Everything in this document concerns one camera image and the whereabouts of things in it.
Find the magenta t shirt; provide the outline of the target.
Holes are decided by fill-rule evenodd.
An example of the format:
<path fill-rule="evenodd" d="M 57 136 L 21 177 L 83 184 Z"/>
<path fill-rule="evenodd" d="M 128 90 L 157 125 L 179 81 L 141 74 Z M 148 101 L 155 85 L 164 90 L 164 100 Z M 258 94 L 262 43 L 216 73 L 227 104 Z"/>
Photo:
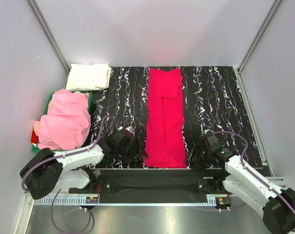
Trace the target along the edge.
<path fill-rule="evenodd" d="M 179 68 L 149 70 L 145 146 L 149 167 L 186 168 L 182 80 Z"/>

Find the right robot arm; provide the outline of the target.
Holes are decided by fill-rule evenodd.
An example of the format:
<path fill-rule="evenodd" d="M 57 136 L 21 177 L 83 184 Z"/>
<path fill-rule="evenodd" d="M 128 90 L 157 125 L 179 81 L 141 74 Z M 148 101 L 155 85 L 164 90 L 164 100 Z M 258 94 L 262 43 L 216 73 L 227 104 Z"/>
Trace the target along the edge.
<path fill-rule="evenodd" d="M 209 165 L 222 170 L 207 182 L 199 182 L 200 192 L 236 195 L 257 212 L 270 233 L 295 233 L 295 191 L 268 180 L 244 160 L 243 153 L 219 142 L 215 133 L 200 137 L 185 162 L 192 170 L 204 171 Z"/>

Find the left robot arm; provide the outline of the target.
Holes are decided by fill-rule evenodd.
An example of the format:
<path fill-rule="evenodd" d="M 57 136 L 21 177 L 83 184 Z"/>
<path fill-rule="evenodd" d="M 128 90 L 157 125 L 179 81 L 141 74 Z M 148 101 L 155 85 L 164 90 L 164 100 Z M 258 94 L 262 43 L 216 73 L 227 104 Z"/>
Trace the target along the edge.
<path fill-rule="evenodd" d="M 82 148 L 55 152 L 50 148 L 40 150 L 20 171 L 21 186 L 34 200 L 58 190 L 74 194 L 96 193 L 100 189 L 98 176 L 87 165 L 107 164 L 118 156 L 126 163 L 148 157 L 131 127 Z"/>

